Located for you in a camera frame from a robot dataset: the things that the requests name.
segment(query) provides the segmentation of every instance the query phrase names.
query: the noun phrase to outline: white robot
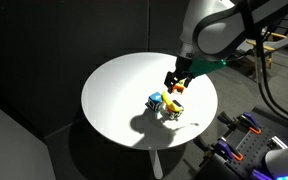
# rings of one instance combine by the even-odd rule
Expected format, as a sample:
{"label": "white robot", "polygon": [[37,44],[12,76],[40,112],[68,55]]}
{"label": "white robot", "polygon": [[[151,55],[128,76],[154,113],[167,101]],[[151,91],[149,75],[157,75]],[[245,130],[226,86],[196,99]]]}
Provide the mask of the white robot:
{"label": "white robot", "polygon": [[[176,70],[167,73],[164,84],[170,90],[185,78],[188,87],[195,77],[222,67],[225,63],[222,59],[231,55],[245,38],[261,43],[258,34],[262,28],[286,14],[288,0],[239,0],[236,4],[230,0],[191,0],[183,23]],[[261,66],[257,66],[258,77],[260,72]],[[288,176],[288,148],[269,151],[265,161],[275,179]]]}

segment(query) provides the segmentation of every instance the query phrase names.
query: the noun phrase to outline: cable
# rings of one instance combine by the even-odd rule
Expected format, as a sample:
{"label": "cable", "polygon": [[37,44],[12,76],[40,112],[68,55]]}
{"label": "cable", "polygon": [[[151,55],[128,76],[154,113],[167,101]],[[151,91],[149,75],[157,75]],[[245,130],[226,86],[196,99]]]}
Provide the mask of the cable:
{"label": "cable", "polygon": [[[288,111],[286,111],[285,109],[283,109],[282,107],[280,107],[273,99],[272,95],[271,95],[271,92],[269,90],[269,87],[268,87],[268,83],[267,83],[267,72],[266,72],[266,67],[265,67],[265,57],[264,57],[264,48],[263,48],[263,44],[262,44],[262,37],[261,37],[261,32],[258,32],[256,34],[256,44],[257,44],[257,54],[259,54],[261,58],[261,62],[262,62],[262,70],[263,70],[263,79],[264,79],[264,86],[265,86],[265,89],[267,91],[267,95],[270,99],[270,101],[273,103],[274,106],[276,106],[279,110],[281,110],[282,112],[284,112],[285,114],[288,115]],[[262,88],[262,84],[261,82],[258,82],[258,85],[259,85],[259,89],[260,89],[260,93],[261,93],[261,96],[264,100],[264,102],[266,103],[266,105],[274,112],[276,113],[278,116],[282,117],[283,119],[287,120],[288,121],[288,118],[281,115],[279,112],[277,112],[273,107],[272,105],[268,102],[268,100],[266,99],[265,95],[264,95],[264,92],[263,92],[263,88]]]}
{"label": "cable", "polygon": [[249,49],[248,51],[246,51],[245,53],[241,54],[239,57],[236,58],[230,58],[230,59],[225,59],[225,62],[231,62],[231,61],[237,61],[237,60],[241,60],[244,57],[246,57],[247,55],[251,55],[253,53],[252,49]]}
{"label": "cable", "polygon": [[266,31],[265,31],[265,33],[264,33],[264,35],[263,35],[262,42],[264,42],[264,41],[266,40],[266,34],[268,33],[268,29],[269,29],[269,27],[267,27],[267,29],[266,29]]}
{"label": "cable", "polygon": [[265,86],[265,89],[267,91],[267,95],[270,99],[270,101],[272,102],[273,105],[275,105],[279,110],[281,110],[283,113],[287,114],[288,115],[288,111],[286,111],[285,109],[283,109],[281,106],[279,106],[275,100],[273,99],[272,97],[272,94],[270,92],[270,89],[268,87],[268,82],[267,82],[267,72],[266,72],[266,68],[265,68],[265,57],[264,57],[264,48],[263,48],[263,44],[260,43],[260,46],[258,46],[259,48],[261,48],[261,60],[262,60],[262,65],[264,63],[264,67],[262,68],[263,69],[263,79],[264,79],[264,86]]}

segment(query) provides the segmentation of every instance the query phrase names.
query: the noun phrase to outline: green part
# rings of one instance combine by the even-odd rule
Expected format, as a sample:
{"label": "green part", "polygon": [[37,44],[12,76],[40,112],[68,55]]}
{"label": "green part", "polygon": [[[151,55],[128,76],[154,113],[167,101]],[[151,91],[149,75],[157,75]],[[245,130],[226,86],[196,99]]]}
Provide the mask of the green part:
{"label": "green part", "polygon": [[221,61],[193,60],[189,71],[194,77],[197,77],[225,66],[226,62],[223,59]]}
{"label": "green part", "polygon": [[184,84],[184,80],[180,80],[180,81],[178,82],[178,84],[183,85],[183,84]]}

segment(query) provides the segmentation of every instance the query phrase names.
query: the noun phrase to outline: black cable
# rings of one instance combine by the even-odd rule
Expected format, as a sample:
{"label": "black cable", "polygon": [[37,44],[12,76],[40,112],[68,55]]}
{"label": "black cable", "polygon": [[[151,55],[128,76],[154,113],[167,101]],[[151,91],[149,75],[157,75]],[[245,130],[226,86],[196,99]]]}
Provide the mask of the black cable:
{"label": "black cable", "polygon": [[283,113],[287,114],[288,115],[288,111],[286,111],[285,109],[283,109],[281,106],[279,106],[275,100],[273,99],[272,97],[272,94],[270,92],[270,89],[268,87],[268,82],[267,82],[267,72],[266,72],[266,68],[265,68],[265,56],[264,56],[264,48],[263,48],[263,44],[260,43],[260,46],[258,46],[259,48],[261,48],[261,60],[262,60],[262,63],[264,63],[264,67],[262,68],[263,69],[263,80],[264,80],[264,86],[265,86],[265,89],[266,89],[266,92],[267,92],[267,95],[270,99],[270,101],[272,102],[273,105],[275,105],[279,110],[281,110]]}
{"label": "black cable", "polygon": [[266,36],[264,36],[262,42],[266,41],[271,34],[272,34],[272,32],[270,31]]}
{"label": "black cable", "polygon": [[237,61],[237,60],[241,60],[243,59],[245,56],[247,56],[248,54],[243,54],[239,57],[236,57],[236,58],[231,58],[231,59],[225,59],[225,62],[231,62],[231,61]]}
{"label": "black cable", "polygon": [[269,29],[269,27],[267,27],[267,29],[266,29],[266,31],[265,31],[265,33],[264,33],[264,35],[263,35],[263,40],[262,40],[262,42],[264,42],[265,40],[266,40],[266,34],[268,33],[268,29]]}
{"label": "black cable", "polygon": [[[271,95],[271,92],[269,90],[269,87],[268,87],[268,82],[267,82],[267,72],[266,72],[266,67],[265,67],[265,57],[264,57],[264,48],[263,48],[263,43],[262,43],[262,37],[261,37],[261,32],[258,32],[256,34],[256,44],[257,44],[257,57],[260,57],[261,58],[261,62],[262,62],[262,71],[263,71],[263,79],[264,79],[264,86],[265,86],[265,89],[266,89],[266,92],[267,92],[267,95],[270,99],[270,101],[273,103],[274,106],[276,106],[279,110],[281,110],[283,113],[287,114],[288,115],[288,111],[286,111],[285,109],[283,109],[282,107],[280,107],[273,99],[272,95]],[[263,92],[263,88],[262,88],[262,84],[261,82],[258,82],[258,85],[259,85],[259,89],[260,89],[260,93],[261,93],[261,96],[264,100],[264,102],[266,103],[266,105],[274,112],[276,113],[278,116],[282,117],[283,119],[287,120],[288,121],[288,118],[281,115],[279,112],[277,112],[273,107],[272,105],[268,102],[268,100],[266,99],[265,95],[264,95],[264,92]]]}

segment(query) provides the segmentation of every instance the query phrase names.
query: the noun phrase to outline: table leg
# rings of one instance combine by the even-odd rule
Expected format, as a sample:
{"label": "table leg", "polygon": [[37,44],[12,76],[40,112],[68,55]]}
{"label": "table leg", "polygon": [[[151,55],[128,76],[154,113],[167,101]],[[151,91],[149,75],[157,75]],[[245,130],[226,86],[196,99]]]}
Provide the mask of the table leg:
{"label": "table leg", "polygon": [[156,150],[149,150],[150,158],[153,166],[153,171],[156,179],[161,179],[163,177],[163,171],[161,167],[161,162],[158,157]]}

